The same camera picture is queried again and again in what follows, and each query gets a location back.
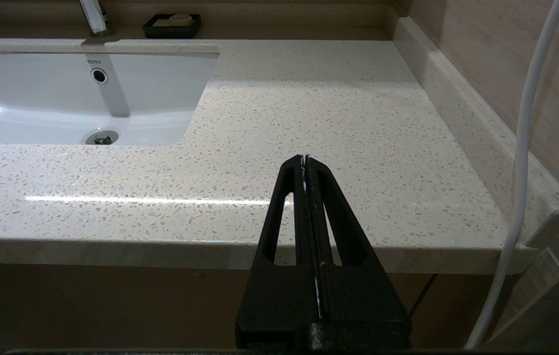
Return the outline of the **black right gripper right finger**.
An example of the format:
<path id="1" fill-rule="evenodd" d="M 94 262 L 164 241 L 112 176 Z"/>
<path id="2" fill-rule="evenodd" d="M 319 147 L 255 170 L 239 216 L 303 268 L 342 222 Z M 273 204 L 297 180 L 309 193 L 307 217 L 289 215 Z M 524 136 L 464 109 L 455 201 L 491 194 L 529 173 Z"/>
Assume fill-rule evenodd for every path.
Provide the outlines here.
<path id="1" fill-rule="evenodd" d="M 319 319 L 309 349 L 407 349 L 410 317 L 333 173 L 305 159 L 315 241 Z"/>

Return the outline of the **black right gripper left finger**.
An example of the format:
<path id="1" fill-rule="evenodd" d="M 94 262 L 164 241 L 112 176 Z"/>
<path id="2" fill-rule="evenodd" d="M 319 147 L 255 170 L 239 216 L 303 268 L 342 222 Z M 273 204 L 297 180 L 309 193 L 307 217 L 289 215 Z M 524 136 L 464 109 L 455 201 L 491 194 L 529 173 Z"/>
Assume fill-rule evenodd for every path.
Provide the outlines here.
<path id="1" fill-rule="evenodd" d="M 320 317 L 314 238 L 303 168 L 304 157 L 295 155 L 279 169 L 235 321 L 238 348 L 295 348 L 300 331 Z M 274 261 L 285 198 L 289 194 L 293 194 L 296 263 L 281 266 Z"/>

